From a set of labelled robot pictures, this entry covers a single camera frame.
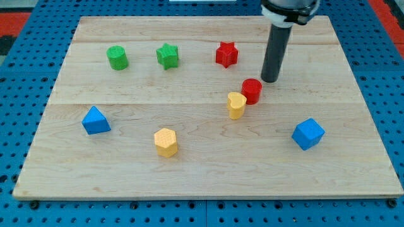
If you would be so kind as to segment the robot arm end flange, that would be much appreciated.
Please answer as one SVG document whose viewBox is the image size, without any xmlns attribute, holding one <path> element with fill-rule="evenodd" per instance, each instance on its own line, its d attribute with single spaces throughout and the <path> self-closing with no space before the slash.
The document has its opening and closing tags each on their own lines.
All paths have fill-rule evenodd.
<svg viewBox="0 0 404 227">
<path fill-rule="evenodd" d="M 316 14 L 321 0 L 261 0 L 261 13 L 280 28 L 306 25 Z"/>
</svg>

